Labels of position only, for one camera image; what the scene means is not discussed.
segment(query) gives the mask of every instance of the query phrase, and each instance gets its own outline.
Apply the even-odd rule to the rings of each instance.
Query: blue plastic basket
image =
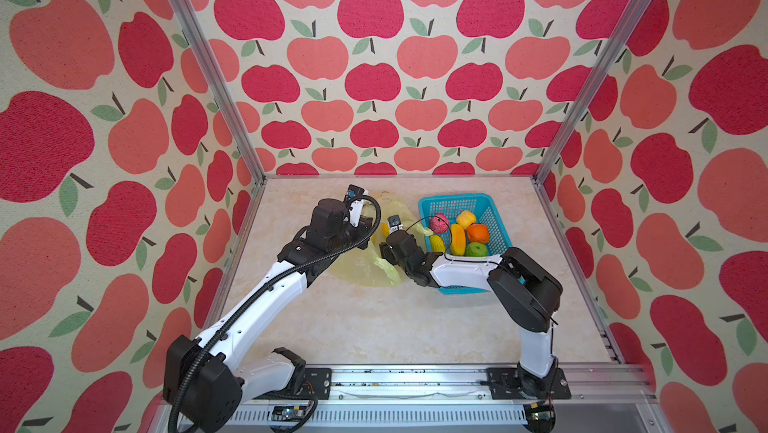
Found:
[[[442,195],[439,197],[421,198],[418,201],[418,216],[427,217],[429,215],[444,214],[448,217],[449,223],[456,223],[456,217],[464,210],[469,210],[475,214],[482,225],[488,227],[488,235],[491,237],[486,245],[488,253],[499,255],[507,251],[512,246],[504,228],[502,217],[499,216],[493,198],[486,194],[463,194],[463,195]],[[429,220],[422,220],[425,227],[429,227]],[[449,247],[451,244],[451,230],[441,234],[442,241]],[[432,245],[429,239],[426,240],[427,251],[432,251]],[[440,289],[441,292],[449,295],[456,293],[484,293],[484,289],[468,288],[465,286],[448,286]]]

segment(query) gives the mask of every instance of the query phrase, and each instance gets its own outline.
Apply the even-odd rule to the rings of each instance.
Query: wall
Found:
[[[224,74],[270,175],[531,174],[627,1],[211,0],[198,19],[240,56]]]
[[[166,0],[0,12],[0,431],[146,431],[250,175]]]
[[[553,205],[675,431],[768,431],[768,8],[649,11],[664,2],[658,46],[610,70],[616,108],[578,123]],[[653,31],[641,20],[633,38]]]

